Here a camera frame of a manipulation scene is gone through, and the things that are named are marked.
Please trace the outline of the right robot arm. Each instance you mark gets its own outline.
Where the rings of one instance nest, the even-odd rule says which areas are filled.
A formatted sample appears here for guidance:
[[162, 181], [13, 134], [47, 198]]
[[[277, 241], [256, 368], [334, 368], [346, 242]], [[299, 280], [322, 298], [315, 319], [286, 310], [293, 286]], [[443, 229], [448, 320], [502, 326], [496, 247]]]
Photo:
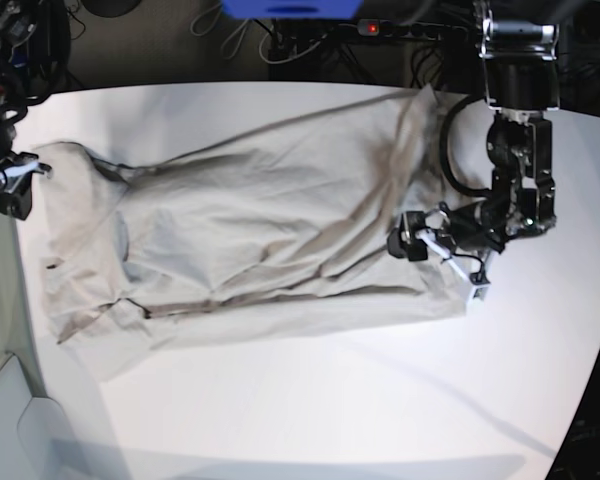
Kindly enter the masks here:
[[24, 221], [32, 180], [52, 168], [13, 150], [16, 124], [44, 103], [65, 77], [71, 31], [63, 1], [0, 1], [0, 214]]

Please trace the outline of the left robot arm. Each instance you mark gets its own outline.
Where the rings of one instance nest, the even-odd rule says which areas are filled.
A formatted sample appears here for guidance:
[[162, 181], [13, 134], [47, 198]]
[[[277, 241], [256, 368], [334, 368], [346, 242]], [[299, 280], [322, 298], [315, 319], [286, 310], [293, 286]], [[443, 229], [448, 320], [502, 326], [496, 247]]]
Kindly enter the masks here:
[[[484, 91], [455, 104], [440, 130], [441, 172], [472, 203], [407, 211], [387, 239], [391, 256], [420, 262], [440, 256], [465, 282], [469, 299], [485, 296], [493, 254], [508, 242], [544, 235], [556, 224], [552, 123], [560, 106], [556, 46], [559, 27], [531, 20], [504, 1], [473, 4]], [[493, 169], [488, 188], [472, 188], [453, 173], [449, 135], [467, 106], [482, 100], [494, 113], [485, 146]]]

